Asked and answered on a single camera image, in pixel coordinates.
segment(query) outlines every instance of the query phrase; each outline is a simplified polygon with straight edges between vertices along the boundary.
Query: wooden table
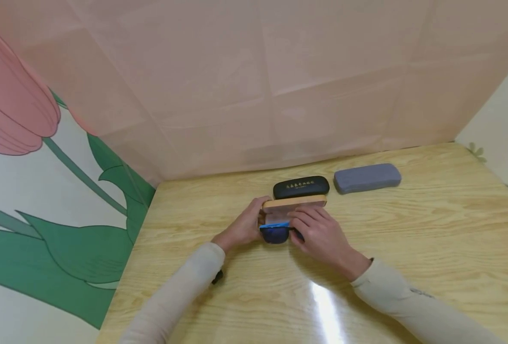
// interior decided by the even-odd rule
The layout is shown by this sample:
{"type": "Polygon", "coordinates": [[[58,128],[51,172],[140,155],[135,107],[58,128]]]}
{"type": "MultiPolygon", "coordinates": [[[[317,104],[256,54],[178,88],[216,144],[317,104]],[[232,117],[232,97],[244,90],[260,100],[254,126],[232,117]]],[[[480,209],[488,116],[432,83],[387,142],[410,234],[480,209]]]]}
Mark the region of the wooden table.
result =
{"type": "MultiPolygon", "coordinates": [[[[189,254],[276,182],[317,174],[331,181],[334,171],[382,162],[403,175],[398,188],[341,196],[331,187],[327,211],[356,249],[508,342],[508,188],[450,143],[161,184],[97,343],[117,343],[189,254]]],[[[224,271],[185,313],[172,343],[417,343],[291,244],[244,247],[224,271]]]]}

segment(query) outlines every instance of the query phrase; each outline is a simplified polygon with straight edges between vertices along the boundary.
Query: beige long sleeve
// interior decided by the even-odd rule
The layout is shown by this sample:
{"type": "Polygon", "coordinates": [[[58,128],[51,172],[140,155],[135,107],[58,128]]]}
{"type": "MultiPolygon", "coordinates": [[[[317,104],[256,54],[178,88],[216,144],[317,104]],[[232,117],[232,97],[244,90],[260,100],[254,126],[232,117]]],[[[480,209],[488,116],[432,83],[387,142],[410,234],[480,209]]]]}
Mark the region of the beige long sleeve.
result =
{"type": "MultiPolygon", "coordinates": [[[[189,304],[221,269],[223,250],[199,247],[138,312],[120,344],[165,344],[189,304]]],[[[395,269],[375,259],[352,283],[355,293],[378,311],[395,318],[424,344],[504,344],[461,312],[414,289],[395,269]]]]}
{"type": "Polygon", "coordinates": [[[424,344],[504,344],[463,313],[410,286],[379,260],[352,286],[360,299],[398,320],[424,344]]]}
{"type": "Polygon", "coordinates": [[[135,315],[120,344],[164,344],[185,309],[210,285],[225,260],[214,243],[197,249],[135,315]]]}

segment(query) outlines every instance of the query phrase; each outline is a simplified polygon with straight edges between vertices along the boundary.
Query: hand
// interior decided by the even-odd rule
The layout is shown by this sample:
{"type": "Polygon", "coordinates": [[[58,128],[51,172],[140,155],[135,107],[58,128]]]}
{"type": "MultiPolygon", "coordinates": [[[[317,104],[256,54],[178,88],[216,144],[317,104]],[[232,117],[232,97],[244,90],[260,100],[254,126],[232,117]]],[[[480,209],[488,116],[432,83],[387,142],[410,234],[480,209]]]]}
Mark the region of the hand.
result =
{"type": "Polygon", "coordinates": [[[259,220],[261,206],[271,197],[254,198],[232,224],[212,239],[227,254],[233,247],[244,245],[261,238],[259,220]]]}
{"type": "Polygon", "coordinates": [[[349,280],[355,281],[372,261],[354,250],[348,243],[340,224],[319,206],[300,206],[290,216],[290,227],[303,236],[290,232],[291,240],[301,251],[333,267],[349,280]]]}

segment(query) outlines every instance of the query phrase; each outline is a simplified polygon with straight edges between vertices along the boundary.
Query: pink backdrop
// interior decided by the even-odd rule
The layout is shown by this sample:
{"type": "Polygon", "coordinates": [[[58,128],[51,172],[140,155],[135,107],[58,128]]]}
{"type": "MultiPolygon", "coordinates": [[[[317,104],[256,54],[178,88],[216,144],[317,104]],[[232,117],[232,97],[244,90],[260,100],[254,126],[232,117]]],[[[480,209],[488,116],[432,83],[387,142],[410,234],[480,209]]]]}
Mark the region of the pink backdrop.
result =
{"type": "Polygon", "coordinates": [[[153,184],[450,141],[508,0],[0,0],[0,34],[153,184]]]}

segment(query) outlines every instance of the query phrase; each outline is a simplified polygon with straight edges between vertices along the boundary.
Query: person's left hand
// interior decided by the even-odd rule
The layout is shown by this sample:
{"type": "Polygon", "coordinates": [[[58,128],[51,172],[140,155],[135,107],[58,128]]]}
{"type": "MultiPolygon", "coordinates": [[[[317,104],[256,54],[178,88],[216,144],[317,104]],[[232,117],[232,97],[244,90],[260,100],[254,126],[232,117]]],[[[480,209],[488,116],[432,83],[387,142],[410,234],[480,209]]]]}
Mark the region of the person's left hand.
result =
{"type": "Polygon", "coordinates": [[[261,206],[270,196],[254,198],[232,224],[212,239],[227,254],[233,247],[248,244],[261,238],[259,215],[261,206]]]}

